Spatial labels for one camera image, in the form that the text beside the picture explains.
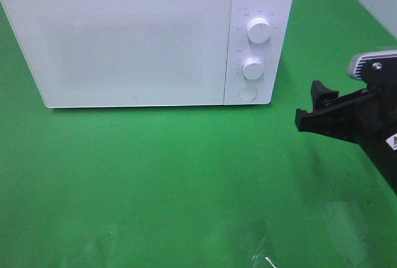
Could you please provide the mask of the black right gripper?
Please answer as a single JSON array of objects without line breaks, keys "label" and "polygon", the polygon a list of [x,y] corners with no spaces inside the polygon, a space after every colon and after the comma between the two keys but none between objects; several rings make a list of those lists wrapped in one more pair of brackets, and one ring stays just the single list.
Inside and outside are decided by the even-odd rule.
[{"label": "black right gripper", "polygon": [[355,141],[358,119],[358,142],[368,156],[396,152],[396,86],[375,92],[361,89],[340,96],[339,91],[314,80],[310,92],[313,110],[295,112],[298,131]]}]

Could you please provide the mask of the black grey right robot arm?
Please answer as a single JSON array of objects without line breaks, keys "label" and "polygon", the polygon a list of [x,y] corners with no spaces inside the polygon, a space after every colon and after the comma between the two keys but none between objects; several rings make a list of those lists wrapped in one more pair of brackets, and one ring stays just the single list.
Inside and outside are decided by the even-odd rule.
[{"label": "black grey right robot arm", "polygon": [[359,89],[344,96],[314,80],[313,110],[297,109],[300,132],[315,133],[357,144],[388,185],[396,192],[396,102],[374,89]]}]

